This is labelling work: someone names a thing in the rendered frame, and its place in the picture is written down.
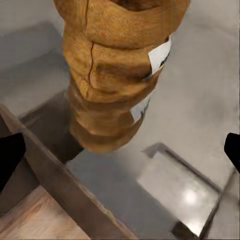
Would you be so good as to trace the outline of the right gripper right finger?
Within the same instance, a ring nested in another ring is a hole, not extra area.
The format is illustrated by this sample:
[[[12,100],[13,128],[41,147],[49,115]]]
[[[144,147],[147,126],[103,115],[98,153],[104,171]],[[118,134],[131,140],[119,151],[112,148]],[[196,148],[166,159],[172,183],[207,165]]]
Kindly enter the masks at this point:
[[[224,145],[224,152],[240,173],[240,135],[230,132]]]

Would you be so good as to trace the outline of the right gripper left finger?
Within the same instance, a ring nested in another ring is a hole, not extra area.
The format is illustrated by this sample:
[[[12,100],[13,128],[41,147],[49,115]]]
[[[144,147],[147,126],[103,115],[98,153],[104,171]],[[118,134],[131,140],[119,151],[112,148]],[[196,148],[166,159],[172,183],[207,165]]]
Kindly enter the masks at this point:
[[[0,138],[0,193],[26,152],[21,133]]]

